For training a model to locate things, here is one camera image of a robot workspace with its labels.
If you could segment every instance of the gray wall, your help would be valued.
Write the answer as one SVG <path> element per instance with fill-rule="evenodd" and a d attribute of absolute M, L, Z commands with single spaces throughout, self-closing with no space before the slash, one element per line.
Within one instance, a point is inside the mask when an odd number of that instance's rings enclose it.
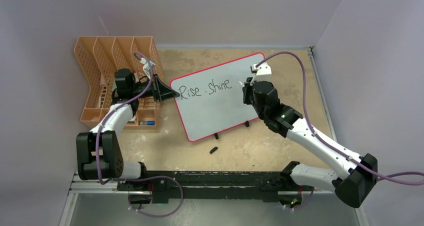
<path fill-rule="evenodd" d="M 105 31 L 88 0 L 0 0 L 0 225 L 58 225 L 88 84 L 73 48 Z"/>
<path fill-rule="evenodd" d="M 152 35 L 165 47 L 304 47 L 340 0 L 94 0 L 113 36 Z"/>
<path fill-rule="evenodd" d="M 338 140 L 383 174 L 424 171 L 423 11 L 424 0 L 342 0 L 314 51 Z M 422 186 L 383 181 L 364 205 L 373 226 L 422 226 L 423 202 Z"/>

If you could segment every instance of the purple cable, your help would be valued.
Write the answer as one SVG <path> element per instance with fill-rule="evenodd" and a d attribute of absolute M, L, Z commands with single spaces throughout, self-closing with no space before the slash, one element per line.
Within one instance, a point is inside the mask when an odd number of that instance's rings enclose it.
<path fill-rule="evenodd" d="M 312 187 L 310 194 L 307 197 L 306 201 L 304 203 L 302 203 L 301 205 L 299 205 L 298 207 L 294 207 L 293 210 L 300 210 L 301 208 L 303 208 L 309 202 L 309 200 L 311 200 L 312 195 L 314 194 L 314 190 L 315 190 L 315 188 Z"/>
<path fill-rule="evenodd" d="M 149 216 L 149 217 L 153 217 L 153 218 L 164 218 L 164 217 L 170 216 L 173 213 L 175 213 L 177 210 L 180 209 L 181 205 L 183 205 L 183 200 L 184 200 L 184 197 L 183 197 L 183 188 L 181 187 L 181 185 L 174 178 L 168 177 L 168 176 L 153 176 L 153 177 L 147 177 L 147 178 L 141 178 L 141 179 L 120 179 L 120 180 L 131 181 L 131 182 L 143 182 L 143 181 L 149 181 L 149 180 L 154 180 L 154 179 L 168 179 L 168 180 L 171 180 L 174 183 L 176 183 L 176 185 L 179 188 L 179 192 L 181 194 L 181 198 L 179 199 L 178 206 L 172 212 L 169 212 L 169 213 L 166 213 L 166 214 L 162 214 L 162 215 L 150 214 L 148 212 L 143 212 L 143 211 L 140 211 L 138 209 L 135 209 L 131 205 L 130 195 L 128 195 L 128 204 L 129 204 L 129 207 L 130 207 L 130 209 L 132 209 L 136 213 L 139 213 L 139 214 L 142 214 L 142 215 L 145 215 L 145 216 Z"/>
<path fill-rule="evenodd" d="M 335 148 L 334 146 L 332 146 L 331 144 L 329 144 L 328 142 L 326 142 L 323 138 L 321 138 L 320 135 L 318 135 L 316 133 L 316 131 L 314 130 L 314 127 L 311 124 L 311 121 L 310 121 L 309 116 L 308 116 L 308 111 L 306 109 L 306 73 L 305 73 L 305 66 L 302 63 L 301 59 L 296 54 L 294 54 L 292 52 L 281 51 L 281 52 L 274 53 L 274 54 L 268 56 L 267 58 L 265 58 L 264 60 L 260 61 L 256 65 L 256 67 L 260 66 L 261 64 L 263 64 L 267 60 L 269 60 L 269 59 L 271 59 L 271 58 L 273 58 L 273 57 L 275 57 L 277 55 L 282 55 L 282 54 L 287 54 L 287 55 L 291 55 L 291 56 L 295 57 L 297 59 L 297 61 L 299 62 L 300 67 L 302 68 L 302 76 L 303 76 L 303 98 L 302 98 L 302 104 L 303 104 L 303 111 L 304 111 L 304 114 L 305 114 L 304 116 L 305 116 L 305 119 L 306 119 L 306 123 L 307 123 L 310 131 L 316 136 L 316 138 L 321 143 L 323 143 L 324 145 L 326 145 L 327 147 L 329 147 L 331 150 L 337 152 L 338 154 L 340 154 L 343 157 L 345 157 L 346 159 L 348 159 L 349 158 L 349 155 L 347 155 L 343 151 L 338 150 L 337 148 Z M 393 177 L 403 176 L 403 175 L 420 175 L 420 176 L 423 176 L 424 177 L 424 172 L 407 171 L 407 172 L 398 172 L 398 173 L 394 173 L 394 174 L 390 174 L 390 175 L 383 175 L 381 173 L 375 172 L 375 171 L 367 168 L 365 165 L 363 165 L 362 163 L 356 161 L 355 159 L 352 159 L 351 161 L 354 162 L 359 167 L 363 168 L 368 173 L 373 174 L 373 175 L 379 177 L 378 181 L 388 180 L 388 181 L 393 182 L 393 183 L 402 184 L 402 185 L 410 185 L 410 186 L 424 185 L 424 179 L 421 180 L 421 181 L 406 181 L 406 180 L 399 180 L 399 179 L 393 178 Z"/>
<path fill-rule="evenodd" d="M 141 52 L 134 52 L 134 56 L 138 59 L 138 60 L 142 60 L 141 58 L 139 58 L 137 56 L 137 54 L 141 55 L 141 57 L 143 57 L 144 59 L 146 59 L 148 66 L 150 68 L 150 79 L 147 83 L 146 88 L 137 96 L 131 98 L 128 101 L 125 101 L 124 103 L 122 103 L 121 105 L 119 105 L 118 107 L 115 108 L 114 111 L 110 111 L 108 114 L 106 114 L 106 116 L 103 118 L 103 120 L 101 121 L 101 125 L 98 127 L 98 131 L 97 131 L 97 135 L 95 136 L 95 164 L 97 166 L 97 177 L 98 177 L 98 181 L 100 182 L 101 185 L 106 184 L 107 182 L 109 182 L 111 179 L 109 178 L 106 181 L 103 181 L 103 177 L 102 177 L 102 170 L 100 169 L 100 155 L 99 155 L 99 141 L 100 141 L 100 133 L 102 132 L 103 127 L 105 126 L 103 124 L 103 122 L 107 122 L 108 119 L 112 116 L 112 114 L 116 111 L 118 111 L 120 108 L 124 107 L 125 105 L 131 103 L 134 100 L 138 100 L 138 98 L 140 98 L 143 94 L 145 94 L 145 92 L 150 88 L 150 85 L 152 84 L 152 80 L 153 80 L 153 67 L 152 64 L 150 63 L 150 60 Z"/>

